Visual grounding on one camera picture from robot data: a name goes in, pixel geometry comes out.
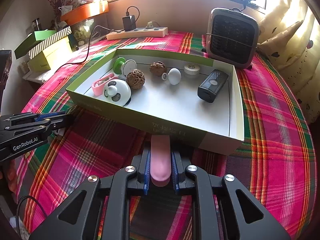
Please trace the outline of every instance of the metal bolt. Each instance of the metal bolt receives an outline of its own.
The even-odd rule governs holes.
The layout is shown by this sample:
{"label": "metal bolt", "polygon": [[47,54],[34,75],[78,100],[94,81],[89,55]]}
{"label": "metal bolt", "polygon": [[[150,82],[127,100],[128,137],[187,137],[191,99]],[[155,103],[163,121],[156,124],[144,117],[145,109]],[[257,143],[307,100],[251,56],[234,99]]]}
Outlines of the metal bolt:
{"label": "metal bolt", "polygon": [[195,165],[189,165],[188,166],[188,171],[196,171],[198,168]]}
{"label": "metal bolt", "polygon": [[227,181],[234,181],[235,177],[231,174],[227,174],[226,176],[224,176],[226,178]]}
{"label": "metal bolt", "polygon": [[125,171],[126,172],[133,172],[136,168],[134,166],[126,166]]}
{"label": "metal bolt", "polygon": [[91,175],[89,178],[88,178],[88,181],[89,182],[96,182],[98,180],[98,177],[96,175]]}

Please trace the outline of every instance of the striped fabric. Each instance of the striped fabric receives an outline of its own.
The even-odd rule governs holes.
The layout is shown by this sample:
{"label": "striped fabric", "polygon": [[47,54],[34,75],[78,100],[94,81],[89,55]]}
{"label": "striped fabric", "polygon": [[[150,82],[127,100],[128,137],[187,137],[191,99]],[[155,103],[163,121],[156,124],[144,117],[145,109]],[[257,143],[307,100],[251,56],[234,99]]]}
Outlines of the striped fabric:
{"label": "striped fabric", "polygon": [[30,57],[30,60],[33,59],[35,56],[37,56],[41,51],[43,51],[45,48],[49,47],[50,45],[54,44],[55,42],[61,40],[62,38],[66,37],[71,33],[71,28],[67,27],[62,29],[61,31],[58,31],[54,35],[50,36],[49,38],[45,39],[41,43],[39,43],[37,46],[29,50],[28,55]]}
{"label": "striped fabric", "polygon": [[[207,57],[205,37],[169,32],[164,38],[100,41],[87,62],[60,68],[33,96],[24,112],[66,110],[73,105],[66,87],[110,49],[159,49]],[[82,51],[73,62],[86,56]],[[235,175],[296,239],[308,226],[316,196],[316,160],[308,126],[284,80],[270,63],[255,55],[251,70],[237,70],[244,108],[245,141],[230,156],[185,147],[192,163],[208,173]],[[63,138],[22,156],[17,162],[20,198],[30,194],[52,212],[86,177],[114,174],[141,151],[143,131],[76,108],[76,120]],[[32,232],[44,219],[27,201],[21,210]],[[176,196],[172,184],[150,185],[147,196],[130,206],[130,237],[139,240],[191,239],[191,197]]]}

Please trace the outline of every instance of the striped box lid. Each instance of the striped box lid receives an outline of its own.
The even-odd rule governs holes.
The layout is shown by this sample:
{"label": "striped box lid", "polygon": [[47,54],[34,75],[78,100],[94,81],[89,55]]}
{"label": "striped box lid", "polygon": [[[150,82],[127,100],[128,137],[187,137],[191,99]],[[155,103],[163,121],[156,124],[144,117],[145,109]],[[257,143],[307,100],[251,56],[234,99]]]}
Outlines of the striped box lid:
{"label": "striped box lid", "polygon": [[62,29],[61,31],[55,33],[54,35],[50,36],[49,38],[45,39],[34,48],[29,50],[28,54],[30,59],[33,59],[36,55],[38,55],[41,51],[45,48],[49,47],[50,45],[54,44],[55,42],[61,40],[62,38],[66,37],[67,35],[71,34],[71,28],[67,27]]}

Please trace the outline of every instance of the orange tray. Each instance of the orange tray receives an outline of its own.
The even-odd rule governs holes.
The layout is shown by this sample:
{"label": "orange tray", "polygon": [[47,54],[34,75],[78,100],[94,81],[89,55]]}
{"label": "orange tray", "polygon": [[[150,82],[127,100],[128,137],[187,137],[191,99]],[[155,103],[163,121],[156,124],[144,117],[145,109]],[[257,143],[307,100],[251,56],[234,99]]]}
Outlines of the orange tray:
{"label": "orange tray", "polygon": [[84,19],[96,16],[101,13],[108,12],[108,1],[102,0],[98,2],[92,2],[84,4],[72,11],[62,15],[60,20],[65,21],[68,25],[73,25],[78,22],[83,21]]}

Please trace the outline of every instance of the pink rounded bar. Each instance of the pink rounded bar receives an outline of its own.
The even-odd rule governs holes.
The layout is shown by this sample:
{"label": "pink rounded bar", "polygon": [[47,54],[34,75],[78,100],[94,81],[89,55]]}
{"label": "pink rounded bar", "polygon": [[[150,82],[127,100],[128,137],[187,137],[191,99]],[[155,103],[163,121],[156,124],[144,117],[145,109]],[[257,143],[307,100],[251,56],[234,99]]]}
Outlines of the pink rounded bar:
{"label": "pink rounded bar", "polygon": [[169,135],[151,136],[150,176],[154,185],[166,186],[171,176],[171,150]]}
{"label": "pink rounded bar", "polygon": [[110,73],[107,76],[100,78],[98,80],[96,80],[95,82],[92,83],[91,88],[93,90],[94,95],[97,96],[101,96],[103,94],[103,88],[104,88],[104,84],[107,81],[110,81],[112,79],[118,79],[117,76],[115,76],[115,74]]}

